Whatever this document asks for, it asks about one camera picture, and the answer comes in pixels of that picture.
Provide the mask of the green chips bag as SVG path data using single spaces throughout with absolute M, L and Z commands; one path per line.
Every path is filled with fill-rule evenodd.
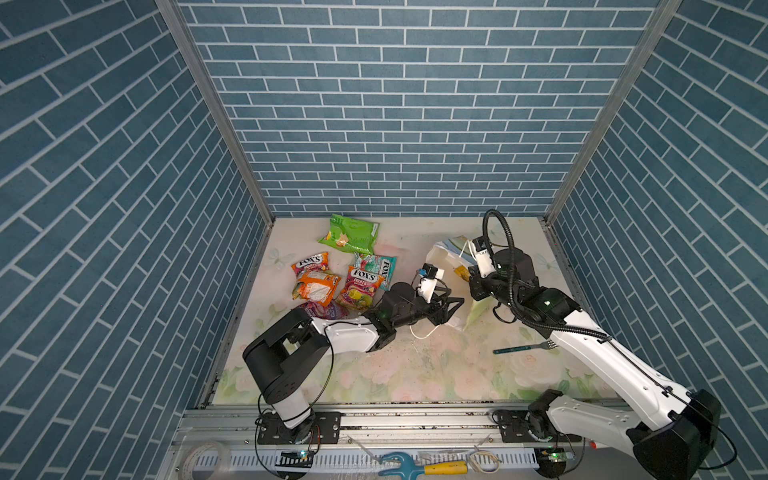
M 378 238 L 379 223 L 332 215 L 329 230 L 318 242 L 344 253 L 373 255 Z

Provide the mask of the orange Fox's fruits candy bag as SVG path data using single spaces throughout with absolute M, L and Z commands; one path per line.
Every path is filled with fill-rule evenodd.
M 299 260 L 291 265 L 297 279 L 303 274 L 311 271 L 327 271 L 329 269 L 329 258 L 327 252 L 320 252 L 311 255 L 305 259 Z

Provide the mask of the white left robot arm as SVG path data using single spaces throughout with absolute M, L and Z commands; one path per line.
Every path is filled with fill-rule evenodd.
M 260 391 L 258 403 L 271 406 L 267 416 L 288 432 L 288 441 L 308 438 L 315 429 L 314 403 L 302 385 L 326 356 L 348 352 L 370 353 L 391 343 L 401 327 L 428 320 L 434 326 L 448 322 L 463 306 L 443 284 L 426 298 L 416 288 L 397 282 L 372 308 L 354 318 L 329 320 L 296 307 L 248 344 L 242 358 Z

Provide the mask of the yellow chips bag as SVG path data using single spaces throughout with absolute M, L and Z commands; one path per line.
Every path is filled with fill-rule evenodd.
M 470 272 L 467 267 L 460 265 L 454 269 L 454 273 L 465 282 L 470 281 Z

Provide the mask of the purple Fox's berries candy bag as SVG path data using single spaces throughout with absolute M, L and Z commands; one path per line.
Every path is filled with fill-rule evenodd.
M 345 306 L 331 301 L 328 305 L 307 301 L 299 305 L 308 315 L 326 320 L 342 320 L 348 318 L 350 311 Z

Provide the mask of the floral paper gift bag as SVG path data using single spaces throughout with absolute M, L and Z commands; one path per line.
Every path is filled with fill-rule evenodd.
M 469 252 L 468 242 L 469 239 L 464 235 L 443 238 L 431 244 L 426 238 L 417 242 L 407 256 L 409 268 L 412 270 L 421 267 L 423 263 L 430 263 L 443 269 L 443 281 L 452 290 L 452 295 L 465 299 L 465 325 L 450 326 L 460 332 L 476 323 L 496 305 L 492 297 L 480 301 L 474 300 L 470 293 L 469 282 L 465 282 L 454 273 L 454 269 L 460 265 L 467 267 L 468 270 L 470 266 L 476 265 L 476 261 Z

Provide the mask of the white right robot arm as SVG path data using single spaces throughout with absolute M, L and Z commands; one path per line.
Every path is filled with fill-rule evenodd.
M 574 299 L 542 287 L 531 259 L 517 248 L 493 252 L 476 238 L 468 251 L 476 300 L 492 297 L 516 320 L 569 352 L 628 405 L 619 411 L 549 389 L 529 406 L 536 438 L 558 434 L 595 440 L 633 457 L 656 479 L 690 479 L 714 449 L 722 406 L 706 390 L 692 392 L 640 360 L 601 329 Z

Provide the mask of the orange clear snack bag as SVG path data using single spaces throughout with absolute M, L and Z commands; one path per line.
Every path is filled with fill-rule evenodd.
M 328 306 L 334 298 L 340 281 L 340 276 L 323 270 L 305 271 L 297 279 L 292 291 L 292 298 Z

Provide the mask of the teal Fox's mint candy bag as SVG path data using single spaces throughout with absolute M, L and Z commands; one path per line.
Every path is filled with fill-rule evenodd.
M 384 278 L 381 287 L 388 290 L 395 273 L 397 258 L 391 256 L 379 256 L 375 254 L 355 254 L 354 267 Z

